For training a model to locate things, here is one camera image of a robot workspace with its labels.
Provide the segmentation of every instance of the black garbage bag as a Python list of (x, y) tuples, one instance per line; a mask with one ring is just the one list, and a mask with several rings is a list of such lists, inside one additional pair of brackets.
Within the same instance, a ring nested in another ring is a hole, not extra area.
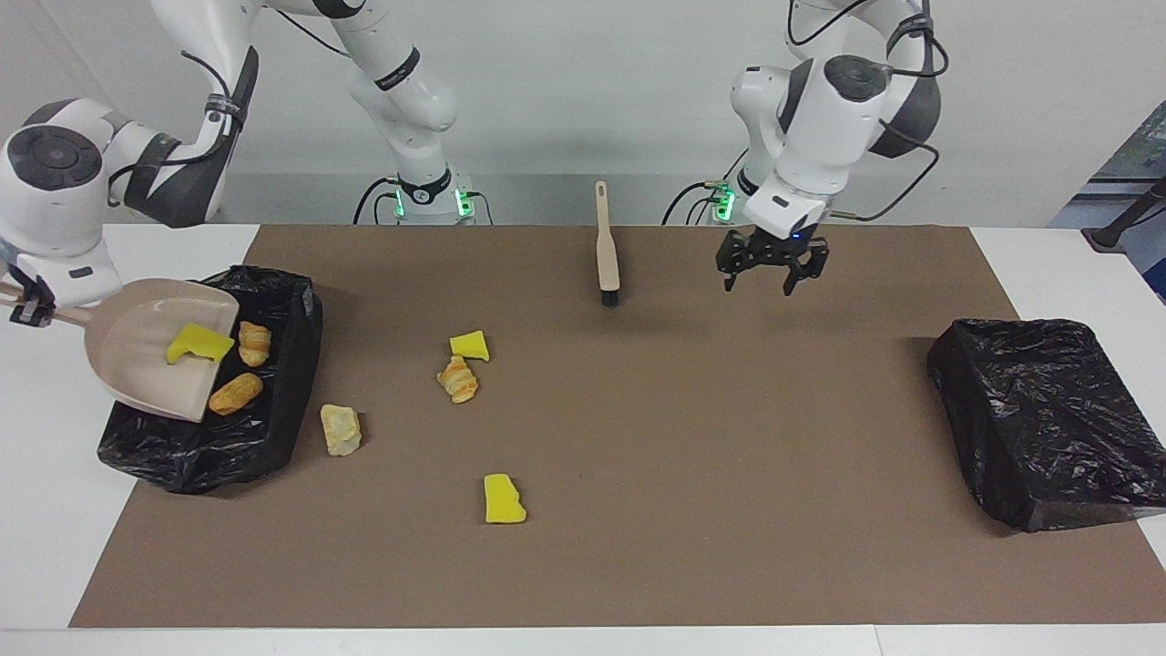
[[(264, 392), (227, 417), (208, 411), (202, 423), (166, 419), (114, 403), (97, 449), (98, 459), (110, 467), (181, 494), (254, 481), (288, 464), (311, 396), (324, 326), (324, 308), (310, 277), (232, 266), (202, 282), (239, 301), (239, 320), (272, 332), (267, 362), (252, 369), (237, 348), (231, 350), (215, 389), (251, 372), (264, 381)], [(238, 332), (237, 322), (231, 336), (237, 341)]]
[(956, 320), (927, 369), (996, 520), (1034, 532), (1166, 512), (1166, 450), (1088, 325)]

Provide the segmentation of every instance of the dustpan handle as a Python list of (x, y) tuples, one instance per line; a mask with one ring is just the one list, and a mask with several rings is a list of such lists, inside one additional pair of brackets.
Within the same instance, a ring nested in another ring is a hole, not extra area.
[[(23, 288), (0, 280), (0, 305), (16, 306), (23, 297)], [(52, 317), (84, 327), (93, 318), (93, 311), (84, 306), (66, 306), (52, 310)]]

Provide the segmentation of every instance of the bread piece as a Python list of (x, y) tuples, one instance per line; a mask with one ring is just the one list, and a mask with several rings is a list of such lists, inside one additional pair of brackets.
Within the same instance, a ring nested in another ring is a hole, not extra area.
[(324, 425), (328, 456), (347, 456), (360, 449), (360, 419), (356, 410), (324, 404), (319, 409), (319, 421)]
[(437, 375), (437, 382), (445, 388), (454, 403), (465, 403), (478, 394), (478, 379), (459, 355), (449, 359), (445, 371)]
[(272, 332), (250, 320), (239, 322), (239, 358), (247, 367), (262, 367), (272, 354)]
[(224, 417), (238, 412), (258, 397), (261, 392), (264, 392), (264, 382), (259, 380), (259, 376), (243, 374), (211, 395), (209, 404), (211, 412)]

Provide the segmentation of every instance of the beige dustpan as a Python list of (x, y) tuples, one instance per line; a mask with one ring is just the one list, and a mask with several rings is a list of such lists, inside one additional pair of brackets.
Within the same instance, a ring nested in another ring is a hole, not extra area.
[[(0, 304), (13, 304), (19, 287), (0, 282)], [(54, 316), (85, 330), (85, 354), (119, 402), (161, 417), (201, 422), (218, 364), (183, 358), (166, 364), (166, 350), (187, 323), (230, 336), (239, 302), (226, 291), (182, 280), (148, 277), (126, 284), (91, 308), (58, 309)]]

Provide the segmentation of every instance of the yellow sponge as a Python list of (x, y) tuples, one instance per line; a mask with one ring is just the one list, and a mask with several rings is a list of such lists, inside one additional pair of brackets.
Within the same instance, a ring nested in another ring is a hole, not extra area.
[(197, 323), (187, 323), (166, 350), (166, 362), (174, 365), (183, 354), (188, 353), (218, 362), (233, 346), (234, 340), (231, 338), (220, 336), (211, 331), (210, 327), (203, 327)]
[(473, 358), (490, 362), (490, 350), (486, 348), (486, 336), (482, 331), (475, 331), (469, 336), (450, 338), (449, 350), (454, 352), (454, 355)]
[(518, 488), (506, 474), (491, 474), (484, 479), (486, 486), (486, 523), (521, 524), (526, 522), (526, 508), (519, 503)]

